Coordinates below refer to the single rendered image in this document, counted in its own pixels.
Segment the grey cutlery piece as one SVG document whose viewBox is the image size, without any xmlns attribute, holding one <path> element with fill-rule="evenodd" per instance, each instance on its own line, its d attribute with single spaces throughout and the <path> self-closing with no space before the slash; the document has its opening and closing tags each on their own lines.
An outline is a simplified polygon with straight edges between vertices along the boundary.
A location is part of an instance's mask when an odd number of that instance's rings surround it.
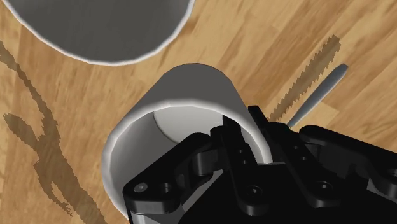
<svg viewBox="0 0 397 224">
<path fill-rule="evenodd" d="M 308 115 L 342 80 L 348 70 L 347 64 L 337 66 L 313 91 L 307 100 L 300 106 L 298 111 L 288 121 L 289 128 L 298 124 L 306 115 Z"/>
</svg>

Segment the white bowl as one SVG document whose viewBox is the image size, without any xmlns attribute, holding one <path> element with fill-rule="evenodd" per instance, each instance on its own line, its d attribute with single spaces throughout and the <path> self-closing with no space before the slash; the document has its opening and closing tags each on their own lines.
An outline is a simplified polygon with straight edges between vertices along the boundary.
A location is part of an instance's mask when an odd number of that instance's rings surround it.
<svg viewBox="0 0 397 224">
<path fill-rule="evenodd" d="M 93 65 L 148 59 L 181 32 L 195 0 L 3 0 L 13 16 L 56 51 Z"/>
</svg>

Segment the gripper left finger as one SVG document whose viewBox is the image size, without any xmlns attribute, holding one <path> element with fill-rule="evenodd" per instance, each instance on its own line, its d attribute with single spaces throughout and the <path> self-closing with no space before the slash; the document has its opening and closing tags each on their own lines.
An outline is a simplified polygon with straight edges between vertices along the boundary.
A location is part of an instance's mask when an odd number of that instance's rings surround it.
<svg viewBox="0 0 397 224">
<path fill-rule="evenodd" d="M 222 171 L 185 216 L 263 216 L 268 199 L 259 170 L 241 126 L 224 116 L 221 126 L 190 134 L 123 187 L 127 214 L 175 213 Z"/>
</svg>

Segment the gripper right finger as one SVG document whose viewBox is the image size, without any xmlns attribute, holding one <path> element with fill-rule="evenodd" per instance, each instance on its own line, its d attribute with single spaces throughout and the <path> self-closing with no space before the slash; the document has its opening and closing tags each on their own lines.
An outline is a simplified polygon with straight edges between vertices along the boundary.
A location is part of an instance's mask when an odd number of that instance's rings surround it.
<svg viewBox="0 0 397 224">
<path fill-rule="evenodd" d="M 397 153 L 317 125 L 295 132 L 268 121 L 258 106 L 248 110 L 272 160 L 284 162 L 311 207 L 364 204 L 378 197 L 397 203 Z"/>
</svg>

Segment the white cup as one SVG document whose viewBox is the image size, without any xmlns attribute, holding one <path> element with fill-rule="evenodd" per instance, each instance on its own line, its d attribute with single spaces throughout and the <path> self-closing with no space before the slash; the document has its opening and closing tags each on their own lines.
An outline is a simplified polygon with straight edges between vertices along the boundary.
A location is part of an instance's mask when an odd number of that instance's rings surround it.
<svg viewBox="0 0 397 224">
<path fill-rule="evenodd" d="M 256 161 L 271 163 L 270 147 L 231 80 L 205 64 L 167 71 L 119 121 L 102 151 L 101 175 L 113 205 L 127 215 L 124 185 L 194 132 L 209 133 L 227 116 L 242 128 Z"/>
</svg>

